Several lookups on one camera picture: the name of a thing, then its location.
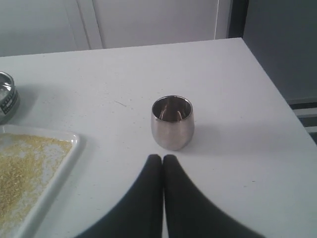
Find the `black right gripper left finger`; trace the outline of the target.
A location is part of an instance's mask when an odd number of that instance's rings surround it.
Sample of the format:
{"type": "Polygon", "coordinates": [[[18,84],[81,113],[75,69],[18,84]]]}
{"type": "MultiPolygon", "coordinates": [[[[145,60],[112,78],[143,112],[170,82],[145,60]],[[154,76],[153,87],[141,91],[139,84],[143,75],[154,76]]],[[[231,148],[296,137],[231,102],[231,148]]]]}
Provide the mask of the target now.
{"type": "Polygon", "coordinates": [[[163,224],[162,161],[148,156],[122,199],[79,238],[160,238],[163,224]]]}

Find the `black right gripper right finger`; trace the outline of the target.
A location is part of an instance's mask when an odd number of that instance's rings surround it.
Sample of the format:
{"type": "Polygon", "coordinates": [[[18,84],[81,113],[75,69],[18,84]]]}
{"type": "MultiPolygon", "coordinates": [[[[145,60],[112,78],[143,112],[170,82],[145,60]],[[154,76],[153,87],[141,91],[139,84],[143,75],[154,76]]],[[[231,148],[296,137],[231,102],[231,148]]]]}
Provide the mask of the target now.
{"type": "Polygon", "coordinates": [[[216,207],[194,185],[175,155],[163,158],[164,202],[170,238],[262,238],[216,207]]]}

